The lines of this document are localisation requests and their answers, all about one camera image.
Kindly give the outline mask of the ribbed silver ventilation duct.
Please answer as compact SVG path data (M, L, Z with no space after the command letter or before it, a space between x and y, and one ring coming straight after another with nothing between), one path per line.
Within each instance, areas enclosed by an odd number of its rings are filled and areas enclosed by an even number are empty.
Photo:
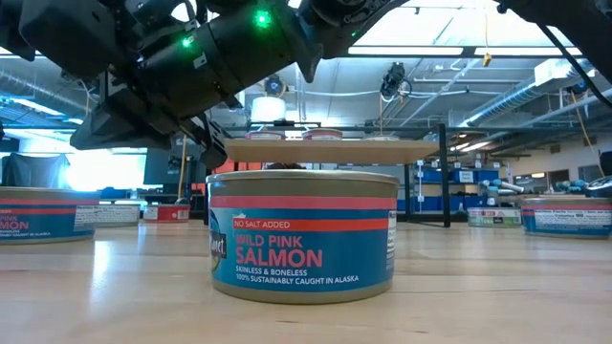
M51 85L0 68L0 118L8 124L50 124L54 119L84 118L92 108L78 81Z

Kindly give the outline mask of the white cylindrical lamp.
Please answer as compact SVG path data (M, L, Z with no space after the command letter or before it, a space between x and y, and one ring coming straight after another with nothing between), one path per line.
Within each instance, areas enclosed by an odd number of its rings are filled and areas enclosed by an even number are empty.
M286 102L280 97L257 97L251 104L251 121L275 121L286 117Z

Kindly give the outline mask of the silver-top seafood can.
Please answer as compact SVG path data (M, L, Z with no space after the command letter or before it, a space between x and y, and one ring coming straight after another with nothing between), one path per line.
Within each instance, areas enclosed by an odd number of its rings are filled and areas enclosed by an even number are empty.
M138 204L100 204L98 206L98 227L136 226L141 211Z

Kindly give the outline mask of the round black ceiling device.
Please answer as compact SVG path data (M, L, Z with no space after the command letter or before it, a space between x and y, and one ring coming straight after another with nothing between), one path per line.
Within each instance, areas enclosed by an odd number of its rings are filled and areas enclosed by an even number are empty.
M264 81L264 92L268 97L282 97L287 86L278 75L270 75Z

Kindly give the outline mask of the wooden shelf with black frame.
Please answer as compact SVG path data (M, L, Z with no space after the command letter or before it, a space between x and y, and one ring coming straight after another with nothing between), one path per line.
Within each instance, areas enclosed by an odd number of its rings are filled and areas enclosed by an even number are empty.
M405 164L438 150L424 140L225 140L236 162Z

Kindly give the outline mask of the green-label tuna can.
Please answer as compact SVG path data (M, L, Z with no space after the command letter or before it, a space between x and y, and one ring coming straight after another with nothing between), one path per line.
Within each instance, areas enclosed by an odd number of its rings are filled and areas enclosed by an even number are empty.
M468 209L468 223L475 227L520 227L522 216L514 207L472 207Z

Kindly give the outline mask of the dark fabric cover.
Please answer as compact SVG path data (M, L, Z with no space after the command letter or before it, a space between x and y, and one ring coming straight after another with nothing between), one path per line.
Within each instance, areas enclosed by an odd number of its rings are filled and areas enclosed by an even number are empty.
M1 160L0 184L34 188L69 188L67 170L70 163L65 155L31 157L11 153Z

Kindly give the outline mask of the yellow pendant connector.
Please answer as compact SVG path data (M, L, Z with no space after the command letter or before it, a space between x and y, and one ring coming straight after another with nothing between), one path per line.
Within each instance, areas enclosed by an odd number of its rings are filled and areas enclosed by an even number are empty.
M483 66L487 68L492 62L492 55L489 46L489 16L486 11L484 11L484 44Z

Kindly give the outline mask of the black monitor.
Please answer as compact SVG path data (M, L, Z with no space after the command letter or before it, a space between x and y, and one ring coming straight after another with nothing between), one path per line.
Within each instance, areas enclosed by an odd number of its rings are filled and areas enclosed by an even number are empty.
M186 149L186 165L183 182L203 183L206 178L206 166L200 161L202 150L195 145ZM171 150L149 148L144 165L144 184L178 183L181 175L181 158L183 146L174 146Z

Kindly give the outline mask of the blue bin storage shelving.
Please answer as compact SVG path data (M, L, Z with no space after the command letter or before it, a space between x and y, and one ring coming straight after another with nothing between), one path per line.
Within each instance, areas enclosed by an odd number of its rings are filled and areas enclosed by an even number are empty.
M448 172L450 212L485 206L487 197L479 184L500 177L498 169L451 168ZM400 212L441 213L443 211L443 175L440 167L409 165L400 173L397 207Z

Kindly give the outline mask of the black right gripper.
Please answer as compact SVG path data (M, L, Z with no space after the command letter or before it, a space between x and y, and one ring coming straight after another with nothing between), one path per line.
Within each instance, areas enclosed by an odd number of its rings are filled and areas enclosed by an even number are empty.
M362 38L388 12L410 0L310 0L315 15L315 37L323 58L335 58Z

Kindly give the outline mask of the rectangular ceiling light panel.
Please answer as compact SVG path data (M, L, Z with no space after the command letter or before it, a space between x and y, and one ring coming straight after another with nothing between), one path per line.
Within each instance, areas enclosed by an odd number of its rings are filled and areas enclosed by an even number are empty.
M505 56L562 56L556 47L478 47L475 55L505 55Z
M356 46L348 49L349 54L367 55L460 55L464 49L462 47L434 47L434 46Z

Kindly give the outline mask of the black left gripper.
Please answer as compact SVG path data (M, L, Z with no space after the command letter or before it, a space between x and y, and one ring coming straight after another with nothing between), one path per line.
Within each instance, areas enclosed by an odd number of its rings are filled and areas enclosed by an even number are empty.
M100 105L70 137L70 144L78 150L121 147L168 150L174 137L182 133L202 147L200 160L207 169L222 166L228 158L224 144L227 131L211 119L190 118L185 126L128 88L101 90L100 100Z

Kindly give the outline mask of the bright window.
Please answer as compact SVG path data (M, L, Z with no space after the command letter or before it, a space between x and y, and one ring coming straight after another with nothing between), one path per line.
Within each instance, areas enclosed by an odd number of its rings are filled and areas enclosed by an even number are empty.
M109 150L80 151L66 156L68 185L78 191L106 187L135 189L143 186L145 154L112 153Z

